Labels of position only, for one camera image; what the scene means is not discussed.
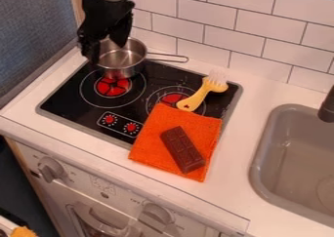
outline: stainless steel pot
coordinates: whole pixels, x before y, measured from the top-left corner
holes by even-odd
[[[107,78],[129,78],[143,70],[144,60],[147,59],[146,56],[148,54],[169,58],[179,58],[179,60],[150,60],[162,60],[181,63],[188,62],[188,57],[185,56],[148,53],[146,45],[142,41],[129,37],[126,45],[123,48],[118,47],[110,39],[104,39],[101,42],[100,60],[98,66],[105,70],[105,76]]]

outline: faucet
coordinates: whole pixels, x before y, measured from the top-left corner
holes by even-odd
[[[334,86],[322,103],[320,110],[317,112],[317,116],[326,123],[334,123]]]

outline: black stovetop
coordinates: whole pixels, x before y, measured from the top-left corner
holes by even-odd
[[[73,127],[84,126],[85,132],[93,135],[99,132],[132,144],[155,104],[163,102],[175,107],[177,101],[198,90],[202,77],[146,61],[141,74],[115,80],[104,78],[102,69],[87,63],[40,109],[74,123]],[[224,93],[209,93],[195,113],[224,118],[238,90],[237,85],[229,83],[229,86]]]

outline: dark chocolate bar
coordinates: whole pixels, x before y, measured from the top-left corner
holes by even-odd
[[[180,126],[162,133],[160,137],[182,173],[187,174],[205,166],[202,155]]]

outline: stainless steel sink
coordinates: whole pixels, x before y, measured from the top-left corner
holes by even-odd
[[[271,113],[250,181],[266,201],[334,227],[334,124],[316,113],[297,104]]]

